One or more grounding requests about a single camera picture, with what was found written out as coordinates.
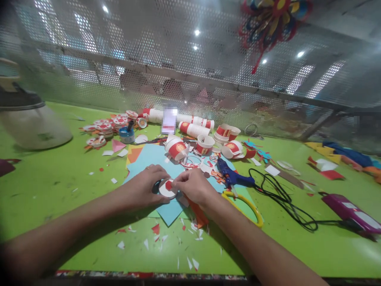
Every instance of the blue fabric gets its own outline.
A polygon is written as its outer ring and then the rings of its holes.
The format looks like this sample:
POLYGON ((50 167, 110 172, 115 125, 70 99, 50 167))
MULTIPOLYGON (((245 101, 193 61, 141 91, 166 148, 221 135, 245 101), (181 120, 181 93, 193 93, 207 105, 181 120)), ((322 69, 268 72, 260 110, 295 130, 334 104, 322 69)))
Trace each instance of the blue fabric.
POLYGON ((335 149, 335 154, 347 156, 363 168, 373 166, 372 160, 368 156, 355 150, 343 148, 336 142, 323 142, 323 146, 335 149))

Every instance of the scissors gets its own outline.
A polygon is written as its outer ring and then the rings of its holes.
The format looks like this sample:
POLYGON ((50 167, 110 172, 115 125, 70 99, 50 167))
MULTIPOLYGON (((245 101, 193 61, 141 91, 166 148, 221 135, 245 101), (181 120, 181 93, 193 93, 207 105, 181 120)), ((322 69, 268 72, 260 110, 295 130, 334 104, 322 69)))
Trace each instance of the scissors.
POLYGON ((242 195, 238 195, 238 197, 236 197, 236 199, 240 199, 242 201, 244 201, 251 209, 252 211, 254 212, 255 216, 257 217, 257 220, 258 222, 254 222, 252 221, 247 215, 245 215, 239 207, 237 207, 237 205, 231 200, 229 199, 229 197, 235 197, 234 194, 232 192, 229 192, 229 191, 223 191, 223 193, 221 194, 222 197, 224 199, 226 199, 229 203, 231 203, 233 205, 233 207, 235 207, 237 210, 239 210, 245 217, 247 217, 253 224, 255 224, 257 227, 259 228, 262 228, 263 226, 263 219, 262 219, 262 215, 260 214, 260 212, 257 210, 257 208, 247 199, 245 198, 244 196, 242 195))

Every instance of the black cable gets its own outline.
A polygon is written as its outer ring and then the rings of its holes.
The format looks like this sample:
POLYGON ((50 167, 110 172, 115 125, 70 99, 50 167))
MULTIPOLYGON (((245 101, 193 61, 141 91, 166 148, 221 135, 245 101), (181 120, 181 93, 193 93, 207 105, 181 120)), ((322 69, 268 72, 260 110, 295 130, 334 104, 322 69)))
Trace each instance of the black cable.
POLYGON ((270 197, 272 200, 274 200, 304 229, 310 232, 314 232, 314 231, 317 231, 317 229, 319 228, 318 224, 341 224, 343 222, 342 220, 315 220, 310 214, 306 213, 304 210, 292 204, 291 197, 286 193, 286 191, 283 189, 280 183, 272 175, 270 174, 263 175, 258 170, 250 168, 249 174, 250 174, 250 177, 252 177, 253 179, 254 177, 251 175, 251 171, 255 171, 263 177, 261 186, 259 187, 258 185, 255 185, 254 186, 255 190, 263 195, 270 197), (269 182, 275 188, 275 190, 278 191, 278 194, 272 193, 264 189, 263 185, 266 181, 269 182), (305 214, 311 221, 307 221, 304 217, 300 216, 298 214, 298 211, 305 214))

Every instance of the metal mesh panel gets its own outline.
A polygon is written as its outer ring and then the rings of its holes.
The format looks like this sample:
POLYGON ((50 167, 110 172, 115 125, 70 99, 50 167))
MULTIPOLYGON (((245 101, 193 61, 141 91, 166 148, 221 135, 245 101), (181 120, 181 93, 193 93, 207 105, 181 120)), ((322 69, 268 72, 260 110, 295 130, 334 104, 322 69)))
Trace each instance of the metal mesh panel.
MULTIPOLYGON (((15 0, 0 26, 0 51, 45 100, 114 111, 175 105, 292 139, 333 110, 381 103, 378 47, 316 25, 301 25, 292 41, 265 53, 252 75, 258 54, 241 46, 239 4, 15 0)), ((351 120, 335 125, 349 134, 351 120)), ((323 125, 311 139, 323 132, 349 142, 333 129, 323 125)))

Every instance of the green table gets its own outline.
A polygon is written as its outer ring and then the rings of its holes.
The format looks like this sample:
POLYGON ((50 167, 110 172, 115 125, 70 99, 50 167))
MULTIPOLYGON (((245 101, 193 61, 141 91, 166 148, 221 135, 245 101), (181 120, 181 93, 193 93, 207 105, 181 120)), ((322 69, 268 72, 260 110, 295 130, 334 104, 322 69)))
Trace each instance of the green table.
MULTIPOLYGON (((16 170, 0 178, 1 186, 1 229, 3 239, 10 239, 45 221, 56 218, 73 208, 99 197, 122 184, 127 171, 126 157, 102 156, 110 150, 109 143, 100 151, 85 152, 88 135, 81 135, 79 127, 99 118, 109 118, 108 112, 69 105, 49 103, 56 113, 66 117, 74 138, 71 142, 55 149, 27 151, 16 146, 14 141, 1 132, 0 158, 18 158, 22 162, 16 170), (67 113, 74 113, 86 119, 81 122, 67 113), (113 184, 111 179, 118 180, 113 184)), ((160 133, 157 125, 149 125, 143 133, 149 139, 160 133)), ((328 193, 345 195, 374 219, 381 221, 381 186, 369 175, 358 173, 341 165, 337 171, 346 177, 345 181, 329 181, 306 164, 308 156, 322 158, 314 150, 300 142, 265 138, 254 140, 263 150, 270 152, 275 160, 285 160, 302 173, 305 180, 318 183, 319 189, 328 193)), ((234 163, 238 172, 248 175, 253 163, 234 163)), ((319 195, 309 197, 306 190, 300 190, 291 183, 278 178, 285 189, 292 193, 295 205, 301 207, 318 220, 339 219, 321 201, 319 195)), ((265 223, 263 231, 287 248, 323 277, 381 278, 381 245, 362 238, 350 231, 335 226, 319 226, 315 233, 309 233, 290 218, 270 198, 248 189, 265 223)), ((160 218, 118 217, 107 221, 88 233, 68 255, 61 260, 60 268, 68 270, 123 271, 123 272, 170 272, 196 273, 190 271, 187 263, 194 258, 200 263, 198 274, 243 275, 250 271, 241 255, 228 241, 218 227, 210 223, 210 236, 204 233, 204 240, 196 241, 196 234, 182 230, 177 219, 169 228, 160 218), (160 223, 160 234, 168 235, 160 251, 160 243, 154 242, 151 227, 160 223), (116 234, 119 228, 132 225, 136 233, 116 234), (143 242, 148 238, 149 251, 143 242), (116 245, 123 240, 125 249, 116 245)))

